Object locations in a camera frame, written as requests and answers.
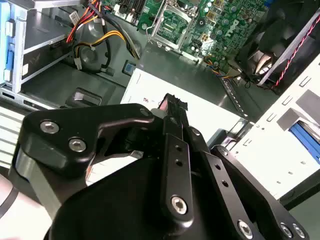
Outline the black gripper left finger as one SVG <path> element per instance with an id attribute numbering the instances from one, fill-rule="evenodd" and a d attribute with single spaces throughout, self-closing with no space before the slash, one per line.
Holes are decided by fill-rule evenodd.
<path id="1" fill-rule="evenodd" d="M 135 161 L 178 157 L 190 167 L 178 100 L 166 94 L 153 110 L 127 103 L 32 112 L 12 167 L 53 220 L 72 196 Z"/>

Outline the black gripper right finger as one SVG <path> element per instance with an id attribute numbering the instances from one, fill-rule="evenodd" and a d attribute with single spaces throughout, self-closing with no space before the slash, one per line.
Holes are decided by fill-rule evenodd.
<path id="1" fill-rule="evenodd" d="M 308 240 L 305 228 L 223 146 L 209 150 L 189 125 L 188 104 L 177 100 L 177 114 L 201 175 L 213 187 L 222 214 L 222 240 Z"/>

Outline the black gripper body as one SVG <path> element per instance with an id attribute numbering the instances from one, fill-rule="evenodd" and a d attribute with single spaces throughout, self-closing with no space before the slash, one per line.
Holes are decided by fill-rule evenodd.
<path id="1" fill-rule="evenodd" d="M 244 240 L 218 193 L 220 184 L 191 174 L 188 159 L 134 161 L 69 198 L 51 240 Z"/>

